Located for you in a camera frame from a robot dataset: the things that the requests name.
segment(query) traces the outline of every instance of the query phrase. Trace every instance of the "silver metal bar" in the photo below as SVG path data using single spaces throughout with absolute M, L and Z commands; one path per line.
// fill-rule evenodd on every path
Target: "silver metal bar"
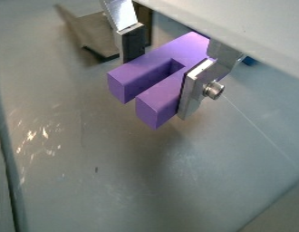
M 132 0 L 99 0 L 115 31 L 138 23 Z

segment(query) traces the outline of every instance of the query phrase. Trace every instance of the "purple foam piece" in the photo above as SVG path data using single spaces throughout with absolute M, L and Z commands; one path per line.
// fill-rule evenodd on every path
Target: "purple foam piece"
M 176 114 L 184 73 L 207 58 L 210 39 L 188 33 L 108 73 L 112 94 L 136 98 L 136 115 L 158 129 Z

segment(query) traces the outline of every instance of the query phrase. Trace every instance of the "concrete floor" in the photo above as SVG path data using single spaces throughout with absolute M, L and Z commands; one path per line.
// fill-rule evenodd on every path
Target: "concrete floor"
M 98 1 L 66 1 L 80 15 Z M 26 232 L 238 231 L 299 180 L 299 80 L 242 64 L 152 131 L 111 96 L 55 0 L 0 0 L 0 102 Z M 156 14 L 154 47 L 188 28 Z

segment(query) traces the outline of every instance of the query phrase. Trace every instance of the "metal clamp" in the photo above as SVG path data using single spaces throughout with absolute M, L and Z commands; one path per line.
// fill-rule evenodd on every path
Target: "metal clamp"
M 136 19 L 132 0 L 99 0 L 114 29 L 122 63 L 146 53 L 146 25 Z
M 178 110 L 178 116 L 183 120 L 199 109 L 207 96 L 214 100 L 221 97 L 226 86 L 219 81 L 246 57 L 243 53 L 214 39 L 207 55 L 217 60 L 203 59 L 184 76 Z

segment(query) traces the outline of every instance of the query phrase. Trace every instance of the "hex bolt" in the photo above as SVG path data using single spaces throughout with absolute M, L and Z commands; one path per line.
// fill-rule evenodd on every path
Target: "hex bolt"
M 205 97 L 210 97 L 211 99 L 217 100 L 226 89 L 226 86 L 221 84 L 217 80 L 210 82 L 205 88 L 203 95 Z

